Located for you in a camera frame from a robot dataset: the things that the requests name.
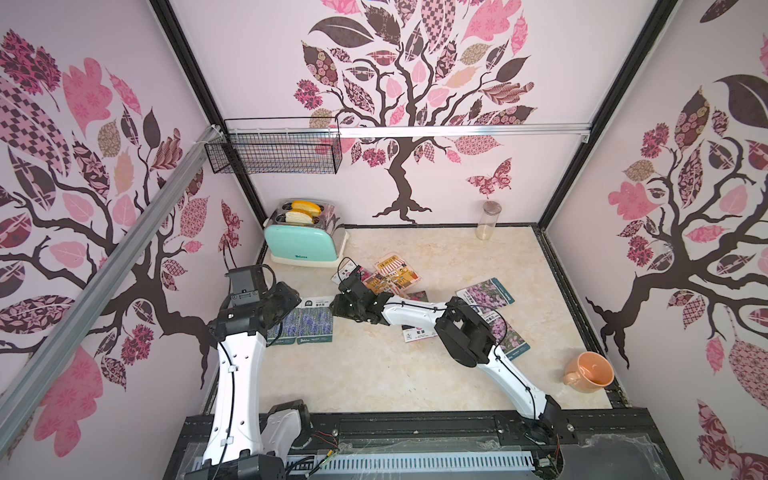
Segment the lavender packet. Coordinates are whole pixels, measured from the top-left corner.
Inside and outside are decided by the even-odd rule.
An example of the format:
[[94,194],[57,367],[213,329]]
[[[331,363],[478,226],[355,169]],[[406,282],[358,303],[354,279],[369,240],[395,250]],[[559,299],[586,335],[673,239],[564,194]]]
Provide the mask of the lavender packet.
[[330,343],[333,339],[333,296],[310,297],[298,307],[297,343]]
[[271,328],[267,335],[267,345],[293,345],[298,338],[299,324],[296,321],[284,320]]

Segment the sunflower shop packet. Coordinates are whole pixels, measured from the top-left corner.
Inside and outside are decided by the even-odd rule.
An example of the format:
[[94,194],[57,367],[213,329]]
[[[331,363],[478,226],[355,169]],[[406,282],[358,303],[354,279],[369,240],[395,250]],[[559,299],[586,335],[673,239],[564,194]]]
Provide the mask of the sunflower shop packet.
[[381,293],[399,295],[398,288],[387,277],[379,273],[367,276],[363,280],[363,284],[376,295]]
[[388,253],[374,263],[375,270],[385,278],[396,293],[401,293],[421,281],[411,264],[397,253]]

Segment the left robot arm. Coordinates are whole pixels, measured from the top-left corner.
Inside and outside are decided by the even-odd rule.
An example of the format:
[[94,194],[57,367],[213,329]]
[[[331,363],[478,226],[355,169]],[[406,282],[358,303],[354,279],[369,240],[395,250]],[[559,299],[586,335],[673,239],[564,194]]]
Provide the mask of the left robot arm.
[[186,479],[286,479],[296,440],[310,433],[306,404],[276,405],[259,417],[259,373],[267,335],[299,306],[299,293],[272,267],[255,264],[226,274],[229,293],[209,325],[219,380],[210,436],[200,465]]

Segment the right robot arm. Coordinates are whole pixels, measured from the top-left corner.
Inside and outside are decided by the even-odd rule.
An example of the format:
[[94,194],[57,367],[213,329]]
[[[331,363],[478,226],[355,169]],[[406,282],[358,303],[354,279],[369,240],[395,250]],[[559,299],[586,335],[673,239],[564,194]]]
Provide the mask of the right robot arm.
[[564,439],[571,431],[561,406],[513,365],[490,324],[480,316],[482,309],[456,296],[430,303],[389,292],[376,294],[354,276],[340,283],[339,293],[331,302],[336,317],[434,331],[454,361],[484,372],[505,393],[528,426],[532,442],[544,445],[552,439]]

